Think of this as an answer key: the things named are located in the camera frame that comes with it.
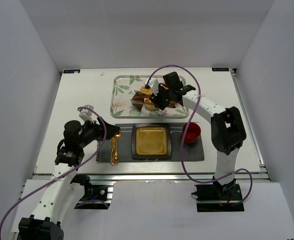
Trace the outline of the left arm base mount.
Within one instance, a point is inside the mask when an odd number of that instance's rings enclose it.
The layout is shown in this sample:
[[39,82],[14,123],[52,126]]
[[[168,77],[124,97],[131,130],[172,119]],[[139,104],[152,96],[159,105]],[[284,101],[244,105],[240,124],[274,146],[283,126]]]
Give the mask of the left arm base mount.
[[107,210],[110,206],[113,186],[110,183],[94,183],[87,175],[76,175],[71,183],[84,189],[84,195],[76,204],[77,210]]

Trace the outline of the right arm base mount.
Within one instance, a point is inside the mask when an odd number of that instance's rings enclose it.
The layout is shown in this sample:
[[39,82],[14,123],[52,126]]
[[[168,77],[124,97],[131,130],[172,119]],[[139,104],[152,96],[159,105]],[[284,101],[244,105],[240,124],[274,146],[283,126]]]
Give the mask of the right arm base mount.
[[239,184],[229,189],[222,196],[215,191],[213,184],[195,185],[195,191],[191,196],[196,200],[196,207],[199,213],[227,213],[243,212],[242,193]]

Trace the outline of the brown chocolate croissant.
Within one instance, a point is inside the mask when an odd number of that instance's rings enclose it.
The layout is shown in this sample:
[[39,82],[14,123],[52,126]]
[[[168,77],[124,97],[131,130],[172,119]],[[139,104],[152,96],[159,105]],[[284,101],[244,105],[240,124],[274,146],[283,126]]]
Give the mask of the brown chocolate croissant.
[[[141,92],[136,92],[134,95],[133,95],[133,97],[132,97],[132,99],[133,100],[136,100],[136,101],[140,101],[140,102],[144,102],[144,94],[143,93],[141,93]],[[137,109],[138,111],[141,111],[142,110],[142,107],[143,107],[143,104],[140,104],[140,105],[138,105],[138,104],[133,104],[133,106],[135,107],[135,109]]]

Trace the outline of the metal tongs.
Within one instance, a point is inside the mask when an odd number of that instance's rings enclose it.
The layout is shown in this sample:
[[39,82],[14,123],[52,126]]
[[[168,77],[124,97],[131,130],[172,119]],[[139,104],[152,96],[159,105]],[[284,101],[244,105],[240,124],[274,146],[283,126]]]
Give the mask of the metal tongs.
[[133,100],[133,99],[130,99],[130,102],[131,102],[133,105],[153,105],[153,103],[142,102],[142,101],[136,101],[136,100]]

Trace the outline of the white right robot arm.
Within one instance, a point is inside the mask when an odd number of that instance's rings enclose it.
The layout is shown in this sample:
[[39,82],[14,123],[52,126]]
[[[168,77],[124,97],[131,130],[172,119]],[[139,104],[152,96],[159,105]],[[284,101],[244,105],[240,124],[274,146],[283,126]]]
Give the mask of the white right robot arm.
[[151,102],[161,110],[171,102],[178,103],[209,122],[211,142],[217,151],[216,170],[211,180],[213,195],[224,197],[235,187],[236,157],[246,139],[239,109],[220,106],[202,96],[200,87],[184,85],[175,71],[163,79],[164,83],[151,77],[146,80],[145,87],[152,89]]

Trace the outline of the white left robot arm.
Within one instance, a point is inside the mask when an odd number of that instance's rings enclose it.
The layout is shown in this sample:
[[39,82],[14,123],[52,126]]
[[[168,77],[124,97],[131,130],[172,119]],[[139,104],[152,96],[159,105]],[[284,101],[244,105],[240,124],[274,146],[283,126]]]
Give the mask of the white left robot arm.
[[104,120],[87,120],[81,124],[71,120],[64,125],[63,139],[57,147],[52,183],[45,186],[39,203],[29,217],[21,218],[19,234],[22,240],[62,240],[61,224],[67,211],[72,210],[82,198],[89,199],[91,181],[78,175],[84,158],[84,148],[93,141],[110,140],[120,133],[120,128]]

